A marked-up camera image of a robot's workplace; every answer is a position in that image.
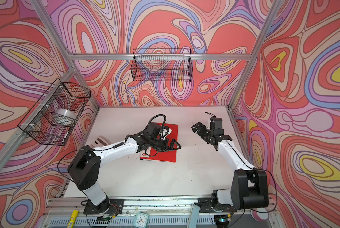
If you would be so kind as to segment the red folder with black interior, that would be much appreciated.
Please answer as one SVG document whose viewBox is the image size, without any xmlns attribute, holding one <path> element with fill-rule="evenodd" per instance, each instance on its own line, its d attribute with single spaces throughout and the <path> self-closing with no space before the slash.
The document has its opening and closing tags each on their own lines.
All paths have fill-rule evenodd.
<svg viewBox="0 0 340 228">
<path fill-rule="evenodd" d="M 171 131 L 166 136 L 166 139 L 169 139 L 168 146 L 171 145 L 172 139 L 178 140 L 178 130 L 179 126 L 177 124 L 165 124 L 165 126 L 169 127 Z M 149 148 L 147 151 L 144 151 L 140 155 L 141 160 L 147 161 L 162 161 L 162 162 L 176 162 L 177 151 L 168 151 L 168 152 L 157 152 L 153 148 Z"/>
</svg>

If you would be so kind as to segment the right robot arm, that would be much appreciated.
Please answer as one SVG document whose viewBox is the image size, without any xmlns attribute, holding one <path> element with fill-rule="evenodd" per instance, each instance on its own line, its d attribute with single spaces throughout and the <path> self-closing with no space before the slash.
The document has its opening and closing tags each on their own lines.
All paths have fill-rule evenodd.
<svg viewBox="0 0 340 228">
<path fill-rule="evenodd" d="M 208 129 L 200 122 L 191 128 L 202 140 L 213 145 L 233 170 L 231 187 L 213 191 L 215 204 L 231 205 L 237 210 L 266 208 L 269 205 L 267 172 L 247 161 L 222 129 Z"/>
</svg>

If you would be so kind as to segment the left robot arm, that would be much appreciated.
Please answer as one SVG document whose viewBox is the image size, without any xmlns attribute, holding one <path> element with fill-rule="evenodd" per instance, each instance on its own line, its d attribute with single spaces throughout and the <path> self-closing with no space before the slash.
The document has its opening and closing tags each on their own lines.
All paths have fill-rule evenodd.
<svg viewBox="0 0 340 228">
<path fill-rule="evenodd" d="M 98 176 L 100 168 L 124 156 L 137 154 L 153 148 L 158 153 L 176 151 L 181 145 L 168 138 L 148 135 L 128 135 L 124 141 L 104 147 L 84 146 L 71 161 L 67 170 L 78 190 L 88 198 L 86 214 L 105 214 L 111 207 L 111 201 L 100 186 Z"/>
</svg>

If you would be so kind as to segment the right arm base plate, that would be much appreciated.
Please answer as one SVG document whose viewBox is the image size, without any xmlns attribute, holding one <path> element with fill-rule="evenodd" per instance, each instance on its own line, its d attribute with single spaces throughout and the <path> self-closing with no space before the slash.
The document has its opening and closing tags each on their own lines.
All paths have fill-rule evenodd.
<svg viewBox="0 0 340 228">
<path fill-rule="evenodd" d="M 211 197 L 198 198 L 195 205 L 199 206 L 200 213 L 230 213 L 233 214 L 237 210 L 229 204 L 219 204 Z"/>
</svg>

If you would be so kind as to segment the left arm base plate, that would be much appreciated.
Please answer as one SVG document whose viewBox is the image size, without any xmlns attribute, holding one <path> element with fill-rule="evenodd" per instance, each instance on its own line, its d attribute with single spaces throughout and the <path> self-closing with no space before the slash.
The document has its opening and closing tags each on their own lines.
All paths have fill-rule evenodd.
<svg viewBox="0 0 340 228">
<path fill-rule="evenodd" d="M 95 206 L 90 200 L 84 200 L 81 202 L 81 205 L 84 206 L 85 215 L 118 215 L 122 213 L 124 199 L 105 199 L 98 206 Z"/>
</svg>

